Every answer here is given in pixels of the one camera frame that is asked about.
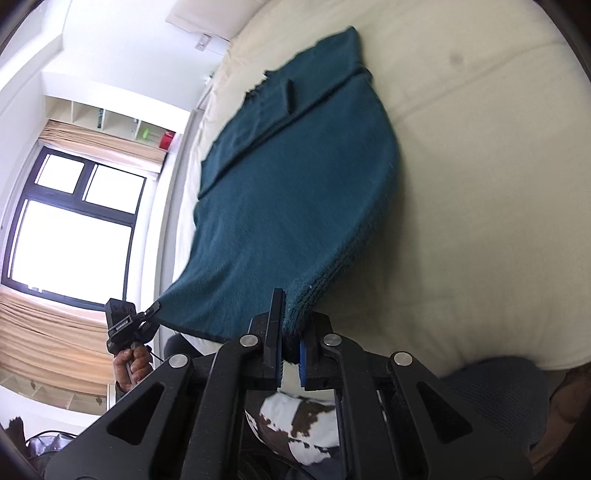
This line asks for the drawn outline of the person's left hand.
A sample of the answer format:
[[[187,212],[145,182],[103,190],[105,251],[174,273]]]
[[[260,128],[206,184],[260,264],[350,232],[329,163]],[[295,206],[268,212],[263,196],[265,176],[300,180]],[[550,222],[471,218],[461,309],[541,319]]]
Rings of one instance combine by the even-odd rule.
[[[116,384],[127,393],[152,372],[152,356],[146,346],[121,350],[113,359]]]

